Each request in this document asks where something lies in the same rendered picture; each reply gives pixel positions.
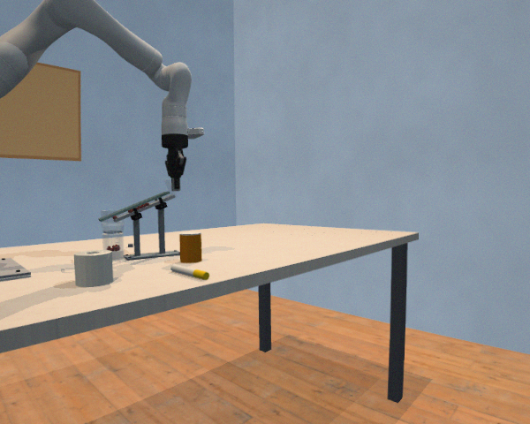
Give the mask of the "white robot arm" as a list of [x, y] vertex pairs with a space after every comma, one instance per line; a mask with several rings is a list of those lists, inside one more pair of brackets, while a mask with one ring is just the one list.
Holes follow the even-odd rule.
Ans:
[[186, 103], [192, 83], [189, 68], [180, 62], [163, 65], [159, 51], [121, 25], [95, 0], [43, 0], [22, 23], [0, 36], [0, 99], [30, 73], [53, 42], [75, 27], [107, 43], [169, 92], [162, 103], [162, 135], [185, 134], [188, 139], [204, 135], [202, 127], [187, 126]]

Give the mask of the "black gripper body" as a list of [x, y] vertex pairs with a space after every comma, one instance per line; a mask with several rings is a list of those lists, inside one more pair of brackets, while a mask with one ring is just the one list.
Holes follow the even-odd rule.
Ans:
[[180, 150], [183, 155], [183, 148], [188, 147], [188, 136], [176, 133], [164, 134], [162, 135], [162, 147], [168, 149], [168, 155], [173, 154], [173, 166], [175, 167], [178, 151]]

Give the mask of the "brown cylinder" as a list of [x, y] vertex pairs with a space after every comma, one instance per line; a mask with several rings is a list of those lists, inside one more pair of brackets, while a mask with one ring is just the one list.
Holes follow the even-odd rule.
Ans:
[[201, 232], [189, 231], [179, 233], [180, 262], [195, 263], [202, 261]]

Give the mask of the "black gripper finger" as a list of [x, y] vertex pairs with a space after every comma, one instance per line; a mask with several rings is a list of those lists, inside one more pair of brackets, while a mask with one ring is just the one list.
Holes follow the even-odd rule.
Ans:
[[170, 177], [172, 178], [172, 176], [171, 176], [172, 170], [171, 170], [171, 168], [170, 168], [170, 159], [169, 159], [169, 155], [167, 155], [167, 161], [165, 161], [165, 165], [166, 165], [166, 168], [167, 168], [167, 171], [168, 171], [168, 175], [170, 175]]
[[184, 157], [184, 154], [181, 154], [180, 150], [178, 151], [175, 167], [173, 166], [173, 154], [170, 153], [170, 168], [172, 170], [171, 176], [173, 177], [172, 184], [175, 191], [180, 191], [180, 178], [184, 173], [185, 165], [186, 157]]

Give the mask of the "clear glass vial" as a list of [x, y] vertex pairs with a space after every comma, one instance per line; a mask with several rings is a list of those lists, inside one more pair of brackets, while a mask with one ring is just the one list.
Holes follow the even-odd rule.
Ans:
[[124, 233], [107, 233], [102, 235], [102, 250], [112, 251], [112, 261], [125, 259]]

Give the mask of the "grey cylinder with yellow cap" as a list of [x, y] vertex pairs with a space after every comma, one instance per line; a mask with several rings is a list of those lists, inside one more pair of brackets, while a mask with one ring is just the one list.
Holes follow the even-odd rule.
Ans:
[[191, 269], [183, 266], [179, 266], [176, 264], [171, 265], [170, 267], [171, 271], [178, 272], [180, 274], [188, 275], [197, 277], [200, 279], [208, 280], [209, 279], [209, 273], [205, 271], [201, 271], [198, 269]]

